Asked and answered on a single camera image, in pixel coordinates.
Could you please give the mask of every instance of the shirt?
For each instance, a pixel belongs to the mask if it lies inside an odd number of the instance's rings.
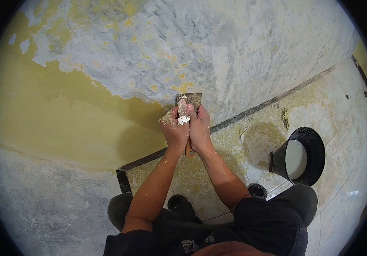
[[[104,256],[190,256],[206,246],[227,241],[247,243],[277,256],[303,256],[308,238],[293,208],[276,201],[243,198],[235,208],[232,227],[189,231],[170,244],[159,243],[150,231],[134,230],[108,236]]]

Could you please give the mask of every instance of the black shoe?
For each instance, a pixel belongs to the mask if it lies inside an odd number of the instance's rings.
[[[266,200],[266,197],[268,197],[268,191],[258,183],[251,183],[248,187],[249,194],[252,197],[260,198],[263,200]]]
[[[194,223],[202,224],[201,220],[196,217],[192,204],[188,202],[188,199],[186,199],[186,197],[183,195],[172,196],[168,200],[167,205],[171,212],[179,214]]]

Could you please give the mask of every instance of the floor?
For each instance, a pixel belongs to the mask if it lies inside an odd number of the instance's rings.
[[[363,91],[361,76],[348,59],[313,83],[211,135],[216,151],[232,171],[245,185],[263,185],[269,199],[291,186],[268,171],[269,153],[296,128],[309,126],[320,134],[326,162],[312,186],[319,202],[308,227],[306,255],[337,255],[367,204],[367,98]],[[133,193],[158,161],[127,171]],[[204,223],[233,220],[199,157],[181,157],[166,202],[174,194],[186,196]]]

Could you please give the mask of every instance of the plaster residue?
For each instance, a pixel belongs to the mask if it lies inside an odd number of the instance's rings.
[[[8,44],[9,44],[9,45],[13,45],[13,44],[15,43],[15,39],[16,39],[16,37],[17,37],[17,34],[16,34],[16,33],[12,34],[12,36],[11,36],[11,37],[10,37],[10,39],[8,40]]]
[[[180,116],[178,117],[178,123],[180,125],[184,125],[184,123],[189,122],[190,117],[189,116]]]
[[[28,47],[30,46],[30,39],[24,40],[20,44],[21,53],[24,54],[28,51]]]

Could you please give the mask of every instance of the leg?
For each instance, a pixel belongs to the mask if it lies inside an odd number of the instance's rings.
[[[129,206],[131,204],[133,196],[129,194],[120,194],[116,197],[112,198],[108,205],[108,218],[110,222],[122,232],[125,224],[125,215],[129,210]],[[186,226],[189,223],[198,223],[198,225],[203,225],[199,218],[187,218],[184,215],[178,214],[176,212],[171,212],[167,209],[162,209],[159,216],[155,219],[153,223],[153,229],[155,231],[162,232],[166,226],[169,225],[182,225]]]
[[[125,215],[129,210],[133,196],[130,194],[120,194],[112,198],[108,204],[108,218],[112,225],[122,232],[125,224]]]
[[[300,215],[306,227],[313,221],[316,214],[316,192],[307,185],[293,185],[269,201],[292,207]]]

